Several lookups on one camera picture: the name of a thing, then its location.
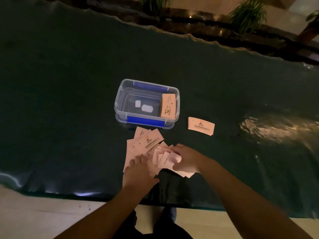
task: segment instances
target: plastic storage box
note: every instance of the plastic storage box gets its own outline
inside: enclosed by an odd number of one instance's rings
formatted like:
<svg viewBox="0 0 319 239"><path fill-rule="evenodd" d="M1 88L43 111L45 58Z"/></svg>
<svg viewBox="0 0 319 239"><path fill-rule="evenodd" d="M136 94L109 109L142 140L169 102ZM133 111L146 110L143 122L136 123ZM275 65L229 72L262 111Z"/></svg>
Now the plastic storage box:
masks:
<svg viewBox="0 0 319 239"><path fill-rule="evenodd" d="M175 94L175 119L159 117L162 94ZM125 79L117 91L114 110L119 122L170 129L180 114L179 90L166 85Z"/></svg>

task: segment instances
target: hand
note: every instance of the hand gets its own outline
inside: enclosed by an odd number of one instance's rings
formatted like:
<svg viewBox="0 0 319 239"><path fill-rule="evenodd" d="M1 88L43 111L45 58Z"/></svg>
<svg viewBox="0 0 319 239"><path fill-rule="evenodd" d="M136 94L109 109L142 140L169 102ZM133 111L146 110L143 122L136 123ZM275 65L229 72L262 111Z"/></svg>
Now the hand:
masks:
<svg viewBox="0 0 319 239"><path fill-rule="evenodd" d="M177 144L172 150L181 155L181 161L173 165L175 171L200 173L201 166L206 160L209 160L208 157L182 144Z"/></svg>
<svg viewBox="0 0 319 239"><path fill-rule="evenodd" d="M136 157L130 161L130 165L125 168L123 175L122 189L131 188L137 192L141 199L156 185L160 180L150 176L147 167L147 159Z"/></svg>

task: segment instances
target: blue handle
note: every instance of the blue handle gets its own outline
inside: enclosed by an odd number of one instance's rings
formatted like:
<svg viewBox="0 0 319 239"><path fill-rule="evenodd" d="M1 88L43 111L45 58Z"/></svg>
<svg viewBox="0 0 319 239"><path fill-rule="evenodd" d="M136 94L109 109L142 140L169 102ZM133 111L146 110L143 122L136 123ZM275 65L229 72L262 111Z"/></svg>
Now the blue handle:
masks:
<svg viewBox="0 0 319 239"><path fill-rule="evenodd" d="M164 86L145 84L145 83L136 82L136 81L134 82L134 88L142 88L149 91L160 91L160 92L168 91L168 88Z"/></svg>
<svg viewBox="0 0 319 239"><path fill-rule="evenodd" d="M127 122L129 123L137 123L142 125L148 125L148 126L165 126L165 121L159 121L159 120L153 120L153 119L147 119L147 118L140 118L140 117L130 117L127 116Z"/></svg>

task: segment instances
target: pants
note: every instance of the pants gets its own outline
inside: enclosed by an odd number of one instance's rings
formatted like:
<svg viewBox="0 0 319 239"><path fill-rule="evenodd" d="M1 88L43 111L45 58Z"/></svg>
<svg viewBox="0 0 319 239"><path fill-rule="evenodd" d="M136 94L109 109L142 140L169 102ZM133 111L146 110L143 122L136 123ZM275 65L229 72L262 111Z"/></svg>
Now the pants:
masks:
<svg viewBox="0 0 319 239"><path fill-rule="evenodd" d="M117 230L113 239L123 238L161 238L161 239L192 239L192 237L180 226L176 225L169 218L160 218L154 225L152 234L142 234L135 229L137 221L136 212L133 211Z"/></svg>

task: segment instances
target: dark green table cover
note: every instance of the dark green table cover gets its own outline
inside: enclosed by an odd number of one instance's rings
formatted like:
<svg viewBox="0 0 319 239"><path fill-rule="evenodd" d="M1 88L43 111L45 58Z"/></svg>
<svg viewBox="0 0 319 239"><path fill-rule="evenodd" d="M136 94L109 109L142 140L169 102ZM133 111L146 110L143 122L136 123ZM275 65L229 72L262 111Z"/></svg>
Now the dark green table cover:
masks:
<svg viewBox="0 0 319 239"><path fill-rule="evenodd" d="M177 87L167 144L216 159L290 216L319 213L317 67L234 51L44 0L0 0L0 182L28 195L107 201L134 126L115 119L125 78ZM187 117L216 124L187 130ZM199 175L170 171L144 204L223 209Z"/></svg>

